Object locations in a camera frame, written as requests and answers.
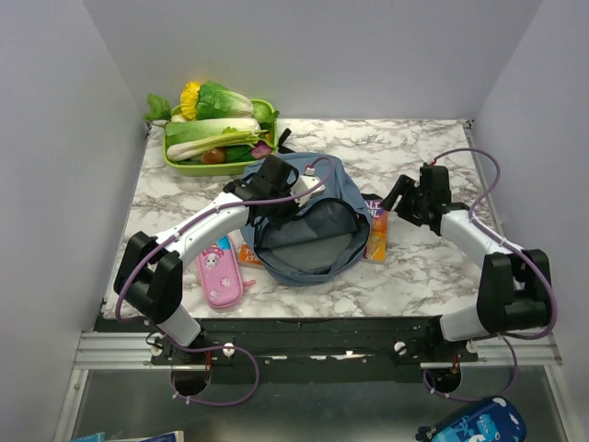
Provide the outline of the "blue fabric backpack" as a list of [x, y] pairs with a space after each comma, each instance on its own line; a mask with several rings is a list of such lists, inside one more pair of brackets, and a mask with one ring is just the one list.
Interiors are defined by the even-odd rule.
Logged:
[[279, 159], [300, 173], [313, 167], [318, 178], [327, 180], [325, 191], [281, 227], [258, 218], [240, 233], [266, 271], [281, 284], [326, 283], [363, 258], [372, 216], [339, 158], [288, 153]]

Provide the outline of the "purple Roald Dahl book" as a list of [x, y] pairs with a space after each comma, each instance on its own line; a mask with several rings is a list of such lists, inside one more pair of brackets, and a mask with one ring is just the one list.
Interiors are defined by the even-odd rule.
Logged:
[[387, 258], [388, 211], [381, 207], [383, 199], [378, 195], [364, 193], [363, 198], [372, 217], [371, 233], [364, 249], [363, 260], [384, 263]]

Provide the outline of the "orange treehouse book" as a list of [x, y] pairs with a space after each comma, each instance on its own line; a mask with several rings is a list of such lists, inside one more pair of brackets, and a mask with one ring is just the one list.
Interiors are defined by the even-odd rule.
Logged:
[[242, 244], [240, 249], [237, 253], [237, 262], [240, 265], [252, 267], [252, 268], [262, 268], [263, 263], [258, 259], [256, 254], [252, 251], [252, 249], [247, 244]]

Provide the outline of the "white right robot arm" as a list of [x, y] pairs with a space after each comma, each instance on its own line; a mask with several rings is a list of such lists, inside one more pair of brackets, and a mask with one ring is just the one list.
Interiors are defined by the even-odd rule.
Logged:
[[470, 207], [454, 203], [447, 168], [423, 165], [420, 177], [398, 178], [382, 208], [455, 244], [481, 270], [473, 305], [433, 320], [433, 332], [423, 338], [424, 352], [442, 361], [457, 343], [496, 334], [555, 324], [549, 260], [542, 250], [526, 250], [482, 224]]

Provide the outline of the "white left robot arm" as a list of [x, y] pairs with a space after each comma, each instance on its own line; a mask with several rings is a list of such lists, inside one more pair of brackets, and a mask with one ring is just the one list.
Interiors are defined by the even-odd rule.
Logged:
[[203, 355], [202, 327], [181, 305], [183, 274], [208, 247], [222, 236], [245, 226], [258, 208], [288, 209], [300, 173], [276, 156], [262, 160], [256, 172], [233, 180], [200, 212], [155, 236], [140, 231], [130, 237], [116, 273], [113, 290], [118, 295], [115, 317], [123, 303], [140, 313], [171, 340], [172, 352], [185, 364]]

